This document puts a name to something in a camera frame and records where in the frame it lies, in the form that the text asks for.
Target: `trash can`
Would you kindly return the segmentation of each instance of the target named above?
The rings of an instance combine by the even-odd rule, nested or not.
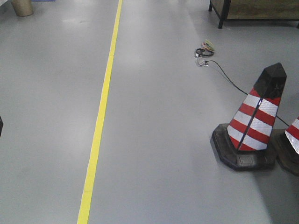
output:
[[[12,0],[11,4],[17,16],[28,16],[33,14],[31,0]]]

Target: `traffic cone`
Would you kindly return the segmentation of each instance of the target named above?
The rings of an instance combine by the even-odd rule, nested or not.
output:
[[[274,166],[268,143],[285,81],[281,63],[265,68],[231,122],[216,127],[212,138],[223,163],[235,170]]]
[[[270,143],[281,167],[299,176],[299,117],[286,130],[274,129]]]

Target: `electrical wire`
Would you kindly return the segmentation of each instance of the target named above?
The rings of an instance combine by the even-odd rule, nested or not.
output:
[[[221,69],[221,71],[223,72],[225,78],[227,79],[227,81],[229,83],[231,83],[236,89],[238,89],[239,91],[241,91],[242,93],[244,93],[245,95],[248,95],[248,93],[246,93],[245,91],[243,91],[242,89],[240,89],[238,86],[236,86],[233,81],[227,76],[227,74],[224,72],[224,70],[222,69],[222,67],[214,60],[209,60],[209,61],[206,61],[206,63],[208,62],[214,62],[216,65],[218,65],[218,67]],[[290,126],[289,124],[287,124],[284,120],[282,120],[278,115],[276,115],[276,117],[281,121],[283,122],[285,125],[287,126]]]

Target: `white reflective stripe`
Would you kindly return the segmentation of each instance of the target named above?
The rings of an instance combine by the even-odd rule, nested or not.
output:
[[[267,114],[269,114],[269,115],[271,115],[271,116],[273,116],[273,117],[276,117],[278,106],[276,106],[275,104],[269,102],[266,99],[263,99],[262,103],[261,103],[261,105],[258,109],[265,112],[265,113],[267,113]]]
[[[259,100],[260,100],[259,97],[255,97],[255,96],[248,94],[243,103],[248,106],[256,108]]]
[[[295,128],[299,129],[299,120],[298,120],[298,119],[294,120],[294,122],[292,123],[292,125],[293,125]]]
[[[250,136],[246,135],[244,138],[244,141],[242,144],[245,144],[251,148],[254,148],[255,150],[263,150],[267,148],[267,144],[262,143],[254,138],[251,138]]]
[[[297,154],[299,154],[299,140],[296,139],[294,136],[292,136],[287,131],[285,131],[285,135],[287,136],[288,140],[290,141],[290,144],[293,146],[293,149],[296,151]]]
[[[239,132],[238,130],[234,129],[231,125],[228,126],[228,135],[237,141],[240,141],[243,133]]]
[[[237,111],[237,113],[234,116],[235,120],[239,121],[240,123],[242,123],[246,126],[249,124],[250,118],[251,117],[249,115],[247,115],[243,112],[240,112],[240,111]]]
[[[271,132],[272,132],[272,126],[270,126],[256,118],[253,118],[253,121],[252,121],[250,127],[260,133],[267,135],[267,136],[270,136]]]

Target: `gray floor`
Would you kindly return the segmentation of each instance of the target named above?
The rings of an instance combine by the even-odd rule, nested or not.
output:
[[[71,224],[98,113],[117,0],[0,10],[0,223]],[[296,22],[225,22],[208,0],[124,0],[90,224],[296,224],[299,179],[235,172],[210,139],[244,95],[193,51],[205,39],[245,91],[281,62],[280,117],[298,115]],[[275,128],[285,128],[279,120]]]

